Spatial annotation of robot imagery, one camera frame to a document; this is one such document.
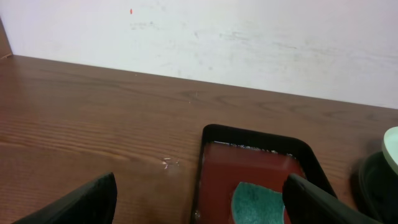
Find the green scrubbing sponge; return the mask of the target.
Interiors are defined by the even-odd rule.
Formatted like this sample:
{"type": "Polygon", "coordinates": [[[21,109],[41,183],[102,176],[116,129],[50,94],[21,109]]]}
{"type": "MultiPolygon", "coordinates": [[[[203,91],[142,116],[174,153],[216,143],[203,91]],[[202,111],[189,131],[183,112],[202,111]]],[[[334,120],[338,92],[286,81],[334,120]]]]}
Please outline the green scrubbing sponge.
{"type": "Polygon", "coordinates": [[[247,182],[240,182],[231,200],[235,224],[284,224],[282,194],[247,182]]]}

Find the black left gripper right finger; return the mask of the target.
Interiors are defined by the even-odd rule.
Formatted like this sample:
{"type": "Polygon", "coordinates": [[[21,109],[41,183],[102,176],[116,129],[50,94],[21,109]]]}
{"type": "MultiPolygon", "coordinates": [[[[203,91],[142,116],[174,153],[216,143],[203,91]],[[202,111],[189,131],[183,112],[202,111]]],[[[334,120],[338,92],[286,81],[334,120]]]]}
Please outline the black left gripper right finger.
{"type": "Polygon", "coordinates": [[[378,224],[341,203],[306,179],[290,174],[282,188],[282,199],[292,223],[378,224]]]}

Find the pale green plate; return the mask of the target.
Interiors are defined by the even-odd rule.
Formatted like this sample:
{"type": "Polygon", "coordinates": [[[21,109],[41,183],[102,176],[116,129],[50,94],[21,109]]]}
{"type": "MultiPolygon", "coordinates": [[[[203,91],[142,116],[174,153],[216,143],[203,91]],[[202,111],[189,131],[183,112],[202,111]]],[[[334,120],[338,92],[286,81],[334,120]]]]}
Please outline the pale green plate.
{"type": "Polygon", "coordinates": [[[384,133],[382,152],[389,167],[398,174],[398,127],[388,129],[384,133]]]}

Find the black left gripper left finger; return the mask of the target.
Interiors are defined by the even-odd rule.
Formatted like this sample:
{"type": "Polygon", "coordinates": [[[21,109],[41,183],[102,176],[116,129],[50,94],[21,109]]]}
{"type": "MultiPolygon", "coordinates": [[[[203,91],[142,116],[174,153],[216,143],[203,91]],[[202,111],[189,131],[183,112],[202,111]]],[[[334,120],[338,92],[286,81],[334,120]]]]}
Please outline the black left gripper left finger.
{"type": "Polygon", "coordinates": [[[117,195],[116,180],[110,172],[14,224],[112,224],[117,195]]]}

